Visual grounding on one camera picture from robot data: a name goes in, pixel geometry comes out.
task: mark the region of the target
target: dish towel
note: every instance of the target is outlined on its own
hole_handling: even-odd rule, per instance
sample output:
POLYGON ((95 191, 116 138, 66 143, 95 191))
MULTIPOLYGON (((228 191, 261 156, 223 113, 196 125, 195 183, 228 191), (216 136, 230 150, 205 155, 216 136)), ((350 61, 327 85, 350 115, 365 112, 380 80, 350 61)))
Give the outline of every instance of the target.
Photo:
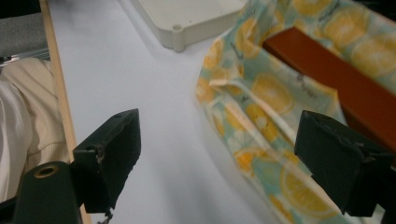
POLYGON ((392 21, 347 0, 249 0, 206 54, 196 97, 240 172, 281 222, 361 223, 340 213, 293 153, 303 110, 345 119, 336 90, 262 48, 268 36, 292 26, 396 93, 392 21))

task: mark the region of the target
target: beige cloth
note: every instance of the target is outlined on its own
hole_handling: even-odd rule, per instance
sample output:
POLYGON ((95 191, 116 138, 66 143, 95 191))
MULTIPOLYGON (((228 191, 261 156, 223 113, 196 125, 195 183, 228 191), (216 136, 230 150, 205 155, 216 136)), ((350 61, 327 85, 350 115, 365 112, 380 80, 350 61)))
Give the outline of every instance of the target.
POLYGON ((48 161, 68 162, 64 128, 50 62, 23 59, 3 68, 0 80, 20 92, 32 121, 32 144, 24 172, 48 161))
POLYGON ((0 202, 17 194, 32 130, 20 92, 12 83, 0 81, 0 202))

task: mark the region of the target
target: wooden plank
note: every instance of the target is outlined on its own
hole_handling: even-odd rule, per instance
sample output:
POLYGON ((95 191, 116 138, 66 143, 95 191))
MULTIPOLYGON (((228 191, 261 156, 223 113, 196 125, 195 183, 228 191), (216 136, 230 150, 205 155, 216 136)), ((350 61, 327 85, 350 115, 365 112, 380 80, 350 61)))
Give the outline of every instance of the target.
MULTIPOLYGON (((56 43, 55 31, 53 29, 52 19, 50 16, 50 7, 47 0, 40 0, 41 12, 43 15, 44 28, 46 31, 47 42, 49 46, 49 56, 52 64, 52 73, 55 77, 55 86, 58 92, 59 106, 61 109, 62 120, 64 124, 64 134, 69 151, 70 162, 73 161, 73 149, 77 146, 76 136, 74 133, 73 120, 70 113, 67 91, 64 85, 64 73, 62 70, 61 59, 59 57, 58 45, 56 43)), ((80 208, 82 222, 91 224, 91 216, 86 213, 84 205, 80 208)))
POLYGON ((296 71, 337 89, 348 126, 396 154, 392 93, 296 28, 268 38, 263 47, 296 71))

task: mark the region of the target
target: fabric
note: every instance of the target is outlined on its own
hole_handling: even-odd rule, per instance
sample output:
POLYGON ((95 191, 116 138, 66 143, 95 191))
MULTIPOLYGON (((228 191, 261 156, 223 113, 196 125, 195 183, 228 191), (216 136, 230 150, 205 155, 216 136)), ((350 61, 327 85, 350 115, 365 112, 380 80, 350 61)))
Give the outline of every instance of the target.
POLYGON ((32 123, 24 172, 48 161, 68 162, 64 128, 50 62, 22 59, 3 68, 0 80, 21 93, 32 123))
POLYGON ((340 213, 293 153, 302 110, 345 119, 336 90, 262 49, 268 36, 291 26, 396 93, 392 21, 347 0, 249 0, 206 54, 196 96, 241 173, 281 222, 360 223, 340 213))
POLYGON ((17 194, 32 136, 29 112, 20 92, 0 81, 0 202, 17 194))

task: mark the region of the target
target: orange wooden block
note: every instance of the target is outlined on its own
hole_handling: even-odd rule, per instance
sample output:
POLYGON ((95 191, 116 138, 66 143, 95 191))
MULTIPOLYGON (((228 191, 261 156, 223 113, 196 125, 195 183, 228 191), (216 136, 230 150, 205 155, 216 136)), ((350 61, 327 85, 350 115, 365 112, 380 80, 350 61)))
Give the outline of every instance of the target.
POLYGON ((396 154, 392 93, 296 28, 268 38, 262 46, 294 70, 337 89, 348 126, 396 154))

